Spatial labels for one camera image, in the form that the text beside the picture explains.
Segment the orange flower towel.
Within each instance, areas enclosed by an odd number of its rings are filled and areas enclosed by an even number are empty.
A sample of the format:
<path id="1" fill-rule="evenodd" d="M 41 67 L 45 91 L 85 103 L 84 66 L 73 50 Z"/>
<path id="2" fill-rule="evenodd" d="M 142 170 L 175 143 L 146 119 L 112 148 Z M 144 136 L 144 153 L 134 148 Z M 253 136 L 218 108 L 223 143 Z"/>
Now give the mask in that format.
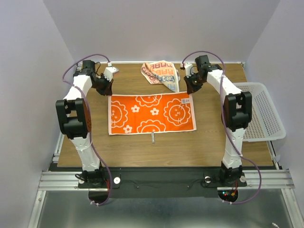
<path id="1" fill-rule="evenodd" d="M 194 103 L 187 92 L 108 97 L 109 135 L 195 131 Z"/>

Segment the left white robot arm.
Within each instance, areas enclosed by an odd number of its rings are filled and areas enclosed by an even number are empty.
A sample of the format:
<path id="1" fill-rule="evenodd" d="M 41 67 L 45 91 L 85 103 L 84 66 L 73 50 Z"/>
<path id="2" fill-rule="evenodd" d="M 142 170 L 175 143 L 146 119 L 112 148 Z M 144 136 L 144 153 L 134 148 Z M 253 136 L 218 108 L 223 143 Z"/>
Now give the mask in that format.
<path id="1" fill-rule="evenodd" d="M 99 74 L 99 67 L 100 63 L 92 60 L 76 63 L 67 95 L 55 104 L 61 133 L 75 146 L 82 163 L 82 172 L 76 175 L 82 188 L 109 188 L 111 183 L 93 146 L 92 118 L 86 95 L 94 88 L 101 95 L 111 96 L 113 77 L 118 69 L 108 62 L 104 72 Z"/>

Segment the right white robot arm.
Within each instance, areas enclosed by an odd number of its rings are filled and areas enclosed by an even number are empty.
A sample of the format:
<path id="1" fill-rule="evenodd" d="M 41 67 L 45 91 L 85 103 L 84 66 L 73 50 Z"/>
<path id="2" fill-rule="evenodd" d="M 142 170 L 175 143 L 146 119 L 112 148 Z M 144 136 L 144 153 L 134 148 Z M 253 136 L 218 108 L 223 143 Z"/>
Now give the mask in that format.
<path id="1" fill-rule="evenodd" d="M 209 83 L 220 95 L 221 119 L 226 134 L 224 157 L 221 162 L 218 180 L 230 185 L 242 176 L 243 138 L 252 120 L 252 94 L 237 88 L 225 75 L 226 66 L 211 64 L 207 55 L 195 59 L 194 65 L 183 60 L 180 64 L 186 75 L 184 80 L 187 93 L 200 90 Z"/>

